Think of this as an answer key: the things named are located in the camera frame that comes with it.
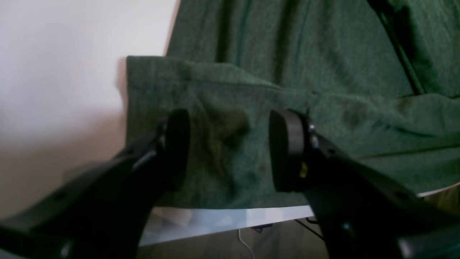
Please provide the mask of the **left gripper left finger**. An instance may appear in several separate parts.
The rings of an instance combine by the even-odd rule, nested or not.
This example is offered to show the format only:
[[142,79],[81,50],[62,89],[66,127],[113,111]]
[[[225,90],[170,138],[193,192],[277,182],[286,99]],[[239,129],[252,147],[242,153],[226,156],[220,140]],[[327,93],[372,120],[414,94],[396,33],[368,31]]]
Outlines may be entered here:
[[178,109],[30,208],[1,221],[1,249],[28,259],[133,259],[155,203],[184,183],[190,116]]

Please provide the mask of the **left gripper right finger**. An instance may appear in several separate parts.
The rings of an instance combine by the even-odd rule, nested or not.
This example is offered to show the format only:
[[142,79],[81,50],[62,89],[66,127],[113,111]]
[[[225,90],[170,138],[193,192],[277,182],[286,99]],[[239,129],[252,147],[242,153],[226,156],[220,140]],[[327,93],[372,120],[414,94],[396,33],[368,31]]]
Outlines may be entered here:
[[276,191],[301,193],[331,259],[458,259],[459,217],[355,162],[291,109],[269,115]]

